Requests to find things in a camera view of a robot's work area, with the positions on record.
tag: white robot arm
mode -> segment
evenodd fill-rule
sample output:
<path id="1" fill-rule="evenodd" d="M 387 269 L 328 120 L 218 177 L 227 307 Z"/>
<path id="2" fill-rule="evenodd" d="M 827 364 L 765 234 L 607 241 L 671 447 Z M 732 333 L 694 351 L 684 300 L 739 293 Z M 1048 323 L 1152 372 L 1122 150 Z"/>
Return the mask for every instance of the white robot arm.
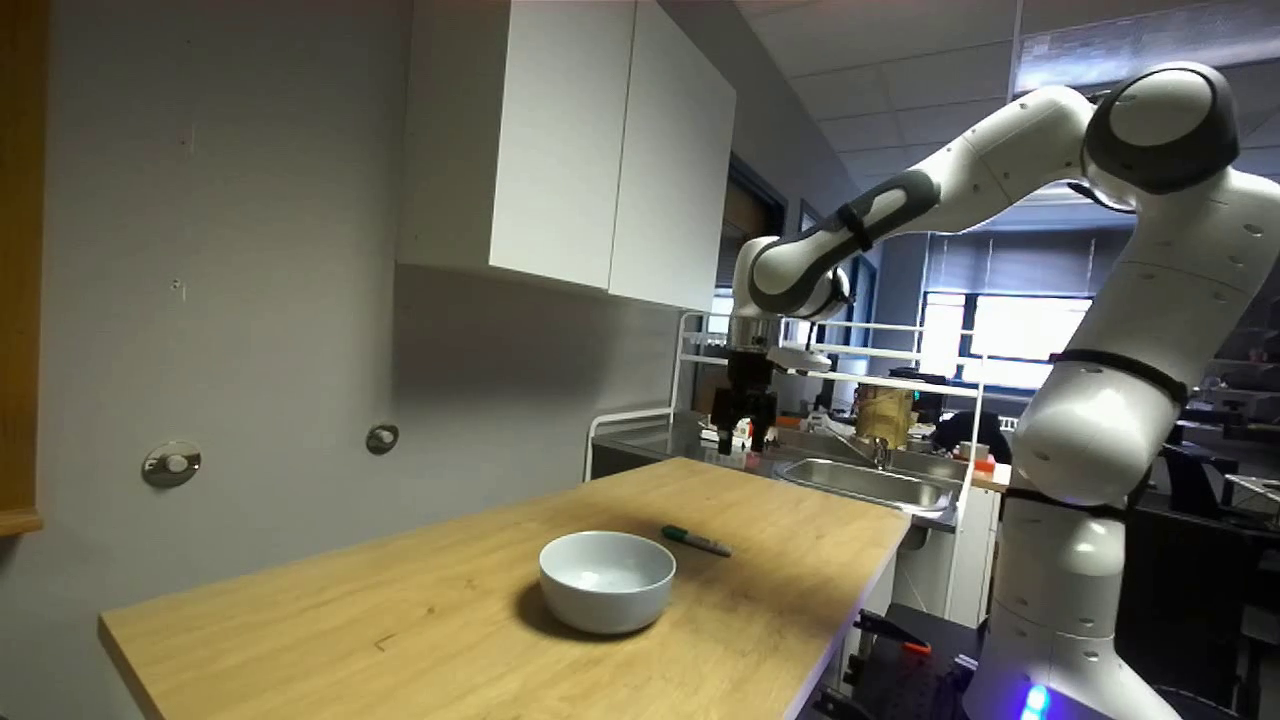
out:
<path id="1" fill-rule="evenodd" d="M 1099 106 L 1045 90 L 844 203 L 811 238 L 753 241 L 736 265 L 732 351 L 759 316 L 840 300 L 830 269 L 903 234 L 960 234 L 1073 180 L 1134 211 L 1134 234 L 1012 443 L 992 630 L 963 710 L 1018 715 L 1177 715 L 1113 650 L 1122 525 L 1186 390 L 1280 257 L 1280 183 L 1236 173 L 1227 84 L 1165 63 Z"/>

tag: gray wall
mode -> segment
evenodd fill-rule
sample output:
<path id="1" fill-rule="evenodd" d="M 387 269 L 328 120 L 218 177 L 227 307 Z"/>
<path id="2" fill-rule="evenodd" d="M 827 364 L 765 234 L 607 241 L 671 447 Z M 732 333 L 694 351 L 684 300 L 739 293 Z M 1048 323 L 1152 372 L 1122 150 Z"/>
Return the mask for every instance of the gray wall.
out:
<path id="1" fill-rule="evenodd" d="M 739 151 L 844 183 L 736 7 L 679 22 Z M 406 0 L 57 0 L 49 527 L 0 544 L 0 715 L 130 715 L 97 612 L 567 488 L 587 416 L 663 402 L 663 307 L 397 269 L 405 33 Z M 167 443 L 208 463 L 152 493 Z"/>

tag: sink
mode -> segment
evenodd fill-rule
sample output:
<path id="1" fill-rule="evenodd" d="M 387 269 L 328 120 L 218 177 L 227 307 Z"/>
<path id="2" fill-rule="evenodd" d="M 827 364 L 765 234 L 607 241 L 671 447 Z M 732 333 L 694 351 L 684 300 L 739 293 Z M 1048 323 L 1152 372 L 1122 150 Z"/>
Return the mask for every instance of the sink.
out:
<path id="1" fill-rule="evenodd" d="M 835 463 L 835 459 L 798 459 L 788 472 L 792 486 L 819 488 L 830 496 L 856 496 L 873 506 L 891 506 L 912 515 L 946 515 L 954 510 L 954 480 L 923 480 L 889 470 Z"/>

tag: blue light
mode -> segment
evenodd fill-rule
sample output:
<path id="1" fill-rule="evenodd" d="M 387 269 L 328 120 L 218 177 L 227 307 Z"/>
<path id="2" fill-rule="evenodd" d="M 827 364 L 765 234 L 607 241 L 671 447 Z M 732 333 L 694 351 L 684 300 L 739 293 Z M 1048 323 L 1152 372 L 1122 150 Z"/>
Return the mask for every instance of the blue light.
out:
<path id="1" fill-rule="evenodd" d="M 1053 693 L 1045 683 L 1031 683 L 1018 720 L 1045 720 L 1048 710 L 1053 710 Z"/>

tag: wooden table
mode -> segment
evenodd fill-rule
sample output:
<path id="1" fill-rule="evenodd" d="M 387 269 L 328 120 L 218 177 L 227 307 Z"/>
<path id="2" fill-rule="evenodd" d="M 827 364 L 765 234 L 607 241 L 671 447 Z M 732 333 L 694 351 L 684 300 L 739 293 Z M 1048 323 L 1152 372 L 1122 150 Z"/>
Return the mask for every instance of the wooden table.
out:
<path id="1" fill-rule="evenodd" d="M 536 554 L 684 525 L 671 609 L 636 637 L 558 630 Z M 792 715 L 909 515 L 663 459 L 570 493 L 103 612 L 147 715 Z"/>

